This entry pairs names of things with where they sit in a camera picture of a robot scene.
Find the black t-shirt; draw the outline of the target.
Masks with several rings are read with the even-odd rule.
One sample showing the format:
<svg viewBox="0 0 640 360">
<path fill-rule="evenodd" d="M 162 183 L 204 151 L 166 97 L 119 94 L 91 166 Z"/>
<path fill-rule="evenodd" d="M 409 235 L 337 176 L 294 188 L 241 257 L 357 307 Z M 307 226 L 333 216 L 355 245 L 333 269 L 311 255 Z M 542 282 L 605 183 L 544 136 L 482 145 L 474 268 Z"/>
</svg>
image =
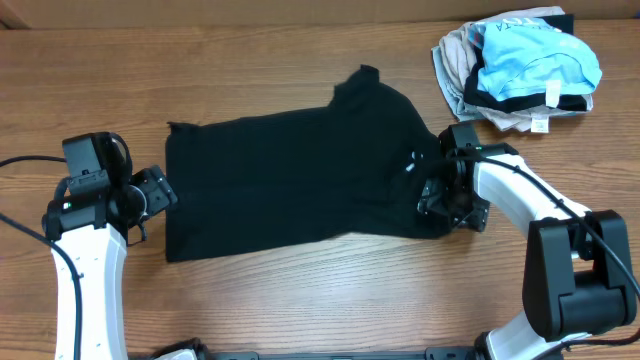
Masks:
<svg viewBox="0 0 640 360">
<path fill-rule="evenodd" d="M 347 233 L 434 239 L 448 219 L 420 212 L 440 145 L 411 101 L 362 66 L 323 107 L 174 123 L 166 258 L 181 262 Z"/>
</svg>

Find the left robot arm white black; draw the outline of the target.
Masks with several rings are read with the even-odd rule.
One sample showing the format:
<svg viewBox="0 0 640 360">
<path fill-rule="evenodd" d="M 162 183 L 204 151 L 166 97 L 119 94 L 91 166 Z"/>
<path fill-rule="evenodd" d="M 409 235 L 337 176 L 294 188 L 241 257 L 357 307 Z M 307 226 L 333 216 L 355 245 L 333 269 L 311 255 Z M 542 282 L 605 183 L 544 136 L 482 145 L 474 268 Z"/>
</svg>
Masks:
<svg viewBox="0 0 640 360">
<path fill-rule="evenodd" d="M 128 231 L 177 202 L 157 166 L 89 168 L 60 181 L 43 216 L 57 279 L 57 359 L 127 359 L 122 280 Z"/>
</svg>

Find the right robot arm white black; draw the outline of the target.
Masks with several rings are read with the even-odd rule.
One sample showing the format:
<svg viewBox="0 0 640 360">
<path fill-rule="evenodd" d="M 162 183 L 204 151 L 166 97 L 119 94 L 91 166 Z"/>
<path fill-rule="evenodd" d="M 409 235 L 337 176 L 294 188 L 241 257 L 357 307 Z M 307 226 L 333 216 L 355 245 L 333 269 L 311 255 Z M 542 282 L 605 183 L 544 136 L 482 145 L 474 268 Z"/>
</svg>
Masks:
<svg viewBox="0 0 640 360">
<path fill-rule="evenodd" d="M 431 347 L 428 359 L 559 359 L 575 346 L 620 347 L 633 334 L 604 333 L 636 318 L 639 282 L 627 227 L 612 211 L 593 212 L 562 196 L 506 144 L 454 148 L 429 179 L 421 215 L 443 215 L 452 228 L 479 231 L 490 205 L 526 237 L 523 310 L 472 346 Z"/>
</svg>

